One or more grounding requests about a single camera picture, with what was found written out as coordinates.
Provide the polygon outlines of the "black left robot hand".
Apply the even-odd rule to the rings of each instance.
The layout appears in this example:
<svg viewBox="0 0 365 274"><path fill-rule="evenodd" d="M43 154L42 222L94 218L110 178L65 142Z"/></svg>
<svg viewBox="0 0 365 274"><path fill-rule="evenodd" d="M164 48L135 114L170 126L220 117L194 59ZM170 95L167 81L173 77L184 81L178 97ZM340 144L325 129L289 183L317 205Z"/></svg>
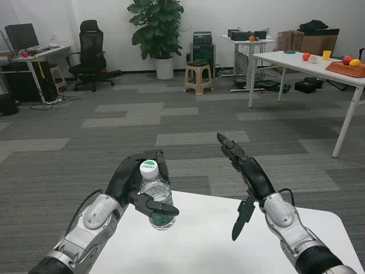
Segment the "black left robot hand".
<svg viewBox="0 0 365 274"><path fill-rule="evenodd" d="M146 160L154 160L160 169L162 179L170 185L168 166L162 150L150 150L125 158L111 178L105 194L114 198L124 207L133 204L142 214L152 217L154 213L177 216L179 209L163 202L157 202L147 194L140 194L142 175L140 165Z"/></svg>

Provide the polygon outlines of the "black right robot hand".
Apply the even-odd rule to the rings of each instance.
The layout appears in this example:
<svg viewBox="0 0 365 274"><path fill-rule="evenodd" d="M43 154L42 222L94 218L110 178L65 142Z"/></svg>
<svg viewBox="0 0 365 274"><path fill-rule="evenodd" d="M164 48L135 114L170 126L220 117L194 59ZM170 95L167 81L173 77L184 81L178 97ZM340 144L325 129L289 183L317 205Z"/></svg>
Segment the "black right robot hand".
<svg viewBox="0 0 365 274"><path fill-rule="evenodd" d="M248 198L238 206L238 218L233 226L232 240L236 240L244 225L248 223L255 210L255 202L262 206L265 197L275 193L275 189L259 163L251 156L247 156L243 148L234 140L217 133L217 140L221 144L221 151L231 161L233 168L241 174L248 190Z"/></svg>

